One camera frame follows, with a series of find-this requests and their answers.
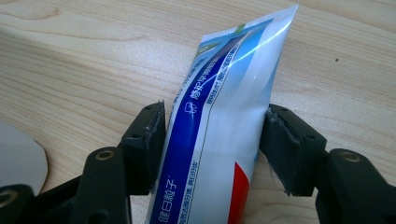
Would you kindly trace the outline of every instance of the toothpaste tube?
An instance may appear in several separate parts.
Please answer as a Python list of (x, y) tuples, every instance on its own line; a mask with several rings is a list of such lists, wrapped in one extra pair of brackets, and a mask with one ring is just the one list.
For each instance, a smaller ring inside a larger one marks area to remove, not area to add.
[(146, 223), (240, 223), (297, 6), (205, 35), (174, 103)]

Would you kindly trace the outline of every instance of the wood surface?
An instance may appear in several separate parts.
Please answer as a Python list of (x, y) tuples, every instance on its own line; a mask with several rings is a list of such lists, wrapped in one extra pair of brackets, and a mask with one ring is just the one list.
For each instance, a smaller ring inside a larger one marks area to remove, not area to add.
[[(271, 102), (369, 158), (396, 185), (396, 2), (0, 0), (0, 119), (46, 149), (44, 191), (115, 146), (140, 109), (171, 105), (202, 35), (300, 4)], [(141, 223), (148, 197), (133, 197)], [(318, 223), (263, 155), (244, 223)]]

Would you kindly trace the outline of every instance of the metal ring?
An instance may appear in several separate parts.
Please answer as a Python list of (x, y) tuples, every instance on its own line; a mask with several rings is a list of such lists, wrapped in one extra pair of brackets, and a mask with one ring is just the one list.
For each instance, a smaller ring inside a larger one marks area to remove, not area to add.
[(4, 201), (0, 201), (0, 208), (7, 206), (9, 203), (14, 202), (18, 198), (18, 192), (13, 189), (6, 189), (0, 192), (0, 197), (6, 196)]
[(359, 156), (357, 156), (354, 153), (350, 153), (350, 152), (340, 152), (340, 156), (341, 158), (343, 158), (346, 161), (352, 161), (352, 162), (360, 162), (361, 158)]
[(95, 158), (99, 161), (105, 161), (114, 156), (114, 151), (111, 150), (106, 150), (106, 151), (101, 151), (98, 154), (96, 154)]

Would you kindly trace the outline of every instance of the white round object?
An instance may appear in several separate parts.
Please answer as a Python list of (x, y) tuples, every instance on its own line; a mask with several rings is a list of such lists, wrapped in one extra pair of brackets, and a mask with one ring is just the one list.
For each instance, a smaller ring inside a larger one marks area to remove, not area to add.
[(0, 187), (24, 184), (37, 195), (47, 172), (44, 149), (26, 133), (0, 120)]

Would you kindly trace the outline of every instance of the wooden table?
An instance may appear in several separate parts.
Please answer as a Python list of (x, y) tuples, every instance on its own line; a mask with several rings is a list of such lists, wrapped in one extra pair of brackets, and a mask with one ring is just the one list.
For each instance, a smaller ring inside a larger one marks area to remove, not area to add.
[[(396, 185), (394, 1), (0, 0), (0, 119), (46, 149), (44, 190), (115, 146), (144, 105), (167, 117), (204, 34), (300, 4), (272, 103), (368, 157)], [(143, 220), (148, 197), (134, 197)], [(288, 197), (263, 156), (244, 223), (318, 223), (315, 198)]]

